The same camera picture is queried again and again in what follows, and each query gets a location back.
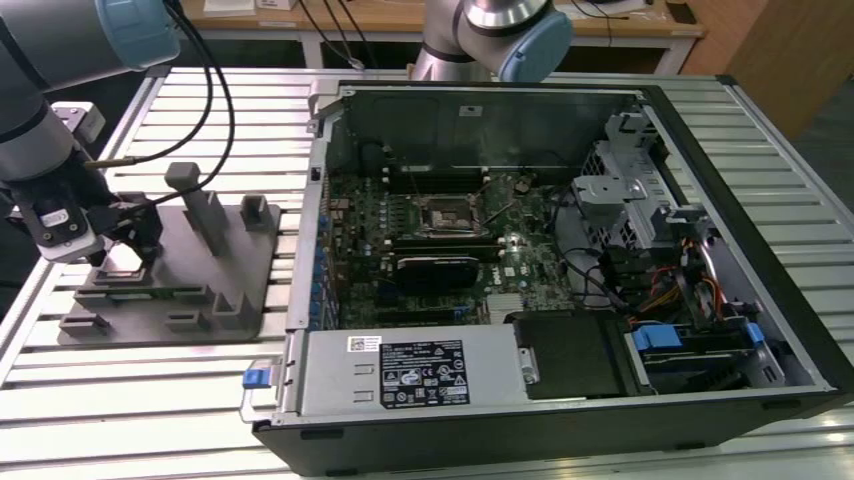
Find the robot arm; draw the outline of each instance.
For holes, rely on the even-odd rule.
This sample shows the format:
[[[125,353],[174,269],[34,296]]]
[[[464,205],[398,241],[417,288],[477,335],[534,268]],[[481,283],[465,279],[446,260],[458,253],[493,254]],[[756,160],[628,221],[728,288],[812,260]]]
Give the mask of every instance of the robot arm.
[[[103,250],[87,212],[118,198],[43,94],[178,53],[163,0],[0,0],[0,195],[49,260]]]
[[[570,48],[552,0],[430,0],[414,80],[540,82]]]

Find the metal case frame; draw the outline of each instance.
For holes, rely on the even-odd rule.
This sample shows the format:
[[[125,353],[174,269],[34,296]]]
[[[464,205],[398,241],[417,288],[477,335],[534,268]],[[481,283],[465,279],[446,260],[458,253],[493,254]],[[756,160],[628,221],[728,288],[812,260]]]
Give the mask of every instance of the metal case frame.
[[[301,421],[297,413],[305,344],[301,331],[289,342],[286,369],[280,384],[280,409],[273,421],[258,422],[254,434],[304,475],[356,474],[376,470],[601,455],[642,450],[691,449],[717,445],[777,420],[815,415],[854,399],[854,368],[777,259],[760,230],[729,189],[677,110],[658,86],[449,84],[410,82],[342,82],[334,89],[348,95],[360,88],[454,88],[598,90],[640,93],[644,108],[667,138],[672,153],[701,191],[717,225],[767,306],[787,319],[792,334],[815,363],[827,385],[760,389],[749,394],[689,394],[541,404],[526,411],[478,412],[436,417],[389,415],[388,418]],[[321,141],[312,155],[301,223],[296,282],[289,327],[309,325],[309,288],[314,264],[318,216],[326,176],[328,121],[341,115],[326,103],[316,129]]]

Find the colorful wires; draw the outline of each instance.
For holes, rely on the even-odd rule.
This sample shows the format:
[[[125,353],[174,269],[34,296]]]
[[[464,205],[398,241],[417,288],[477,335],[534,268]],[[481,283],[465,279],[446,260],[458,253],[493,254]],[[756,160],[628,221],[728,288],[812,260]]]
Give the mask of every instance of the colorful wires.
[[[715,278],[707,275],[704,275],[703,282],[709,286],[709,290],[712,291],[716,317],[721,318],[721,310],[724,308],[724,293],[721,292],[721,285],[719,284],[719,281]]]
[[[668,292],[665,292],[661,296],[652,298],[650,300],[648,300],[648,302],[641,305],[641,308],[638,309],[640,313],[648,313],[652,312],[653,310],[667,306],[667,305],[672,305],[675,304],[677,301],[680,300],[680,287],[675,286],[671,290],[668,290]],[[637,316],[632,316],[629,317],[629,323],[638,323],[638,317]]]
[[[662,267],[658,270],[656,270],[656,273],[653,274],[653,281],[650,282],[653,284],[653,288],[650,289],[650,296],[656,295],[656,291],[658,290],[658,279],[662,275],[662,273],[669,272],[672,270],[676,270],[677,267],[675,266],[668,266],[668,267]]]

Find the black cable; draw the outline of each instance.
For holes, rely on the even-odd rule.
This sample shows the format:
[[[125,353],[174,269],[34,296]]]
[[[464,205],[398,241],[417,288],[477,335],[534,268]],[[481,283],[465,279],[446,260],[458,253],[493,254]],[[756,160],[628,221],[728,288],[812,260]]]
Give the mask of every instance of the black cable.
[[[316,21],[316,17],[312,15],[312,12],[309,11],[309,8],[306,7],[306,3],[304,2],[304,0],[298,0],[298,1],[300,1],[300,6],[304,7],[304,12],[306,13],[306,18],[309,18],[309,21],[312,22],[312,26],[314,27],[316,31],[318,32],[318,35],[321,35],[321,39],[324,40],[324,43],[326,44],[328,48],[354,68],[357,68],[358,70],[365,68],[365,65],[362,65],[362,68],[360,68],[360,64],[362,63],[362,62],[360,62],[360,60],[357,60],[353,57],[349,57],[348,55],[345,55],[342,53],[342,51],[338,48],[336,48],[336,45],[333,45],[333,42],[330,41],[329,37],[326,36],[326,33],[324,33],[324,30],[321,29],[321,26],[318,25],[318,22]]]
[[[223,170],[223,167],[226,166],[226,161],[229,160],[229,157],[231,155],[231,150],[235,144],[235,131],[238,128],[238,122],[235,118],[235,104],[234,104],[234,99],[231,97],[231,89],[229,87],[229,81],[226,80],[226,74],[223,73],[223,68],[221,67],[219,62],[214,57],[214,53],[211,52],[211,49],[209,48],[209,45],[205,39],[202,38],[202,34],[199,33],[199,30],[197,30],[197,27],[194,27],[187,16],[181,14],[169,4],[167,4],[167,11],[170,13],[170,17],[173,17],[173,20],[175,21],[181,29],[185,31],[185,34],[187,35],[187,37],[195,39],[195,42],[193,42],[194,47],[199,48],[199,55],[206,58],[206,60],[210,62],[217,72],[217,77],[219,78],[219,83],[223,88],[223,95],[226,97],[226,105],[229,107],[229,138],[226,140],[226,150],[223,151],[223,155],[219,159],[219,162],[217,163],[217,166],[214,167],[214,170],[211,171],[211,174],[207,176],[207,178],[195,186],[186,188],[183,190],[179,190],[178,192],[170,193],[169,195],[161,197],[157,200],[142,203],[129,208],[122,212],[123,219],[133,217],[138,212],[147,210],[150,208],[154,208],[158,205],[169,202],[170,200],[183,197],[190,193],[198,192],[205,187],[207,187],[214,181],[214,179],[217,178],[217,176],[219,175],[219,172]]]
[[[178,13],[178,10],[175,10],[173,8],[173,3],[171,0],[165,0],[166,6],[167,6],[167,11],[170,11],[170,9],[173,9],[173,11],[175,11]],[[207,103],[205,105],[205,110],[202,112],[202,117],[199,118],[199,121],[197,122],[195,127],[193,128],[193,130],[190,131],[190,133],[187,133],[187,135],[185,136],[183,139],[181,139],[175,145],[173,145],[170,148],[167,148],[166,150],[153,154],[153,155],[146,155],[143,157],[129,157],[125,159],[115,159],[115,160],[101,160],[97,162],[87,162],[87,168],[90,169],[103,169],[103,168],[113,168],[113,167],[127,167],[131,165],[139,165],[141,163],[147,163],[151,162],[154,160],[158,160],[169,155],[171,155],[173,153],[175,153],[185,145],[187,145],[194,138],[197,138],[197,135],[199,134],[199,131],[202,130],[202,128],[205,127],[205,125],[207,124],[209,121],[209,117],[211,116],[211,110],[214,109],[214,78],[211,77],[211,62],[205,58],[203,55],[201,55],[202,52],[202,47],[199,45],[199,41],[193,38],[191,36],[189,36],[189,40],[190,40],[190,44],[194,46],[194,49],[197,51],[197,53],[199,54],[199,62],[202,63],[202,66],[205,68],[205,77],[207,80]]]
[[[333,11],[333,5],[330,5],[330,0],[324,0],[324,5],[326,5],[326,11],[330,12],[330,18],[333,19],[333,23],[336,23],[336,28],[338,30],[338,33],[342,36],[342,41],[345,42],[345,52],[348,52],[348,56],[350,58],[354,58],[353,50],[350,49],[350,42],[348,41],[348,35],[345,35],[345,29],[342,28],[342,24],[338,21],[338,16]]]
[[[350,13],[350,8],[348,7],[348,3],[345,2],[345,0],[338,0],[338,3],[341,4],[342,8],[345,9],[345,13],[348,14],[348,18],[350,19],[350,23],[353,23],[354,28],[357,29],[357,32],[360,33],[360,38],[362,38],[362,43],[365,43],[365,49],[369,52],[369,58],[372,59],[372,65],[374,66],[374,68],[380,69],[380,62],[377,61],[377,55],[374,55],[374,47],[372,45],[372,43],[369,42],[369,39],[365,38],[365,33],[362,32],[362,28],[360,27],[360,24],[357,23],[357,19],[353,16],[353,13]]]
[[[589,275],[585,270],[582,270],[572,261],[569,258],[566,258],[566,255],[564,254],[564,252],[561,251],[561,248],[558,247],[558,241],[556,240],[554,242],[554,246],[556,249],[558,250],[558,252],[561,253],[561,256],[564,257],[564,262],[566,263],[566,266],[570,268],[570,270],[573,270],[578,275],[582,276],[582,278],[585,278],[586,280],[590,281],[590,283],[593,284],[594,287],[597,287],[602,293],[609,297],[609,300],[612,300],[612,303],[614,304],[614,308],[621,311],[622,313],[629,313],[632,315],[636,314],[636,309],[632,307],[632,305],[629,305],[626,303],[626,301],[620,298],[620,295],[609,288],[605,286],[605,284],[597,280],[592,275]]]
[[[629,17],[613,17],[610,16],[605,10],[602,10],[602,8],[600,7],[600,5],[597,5],[594,2],[592,2],[592,5],[597,8],[597,10],[600,10],[600,12],[602,13],[602,15],[594,15],[592,13],[588,13],[585,10],[582,10],[582,7],[580,7],[578,3],[576,2],[576,0],[570,0],[573,2],[573,5],[576,5],[576,8],[578,9],[580,12],[582,12],[582,15],[590,17],[590,18],[605,18],[605,25],[609,29],[609,48],[614,45],[614,32],[612,31],[612,20],[629,20]]]

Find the white sticker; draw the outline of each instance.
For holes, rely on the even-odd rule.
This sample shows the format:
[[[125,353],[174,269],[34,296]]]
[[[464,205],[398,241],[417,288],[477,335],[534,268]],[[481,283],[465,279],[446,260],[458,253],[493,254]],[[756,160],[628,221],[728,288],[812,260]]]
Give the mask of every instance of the white sticker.
[[[348,351],[352,353],[380,352],[384,337],[348,337]]]
[[[258,22],[260,27],[297,28],[296,22]]]
[[[42,225],[51,228],[66,223],[71,217],[69,216],[69,210],[63,208],[62,210],[42,215],[39,218],[42,219]]]
[[[445,393],[446,395],[466,395],[469,387],[448,387]]]
[[[480,105],[464,105],[460,107],[461,117],[480,117],[484,115],[484,107]]]

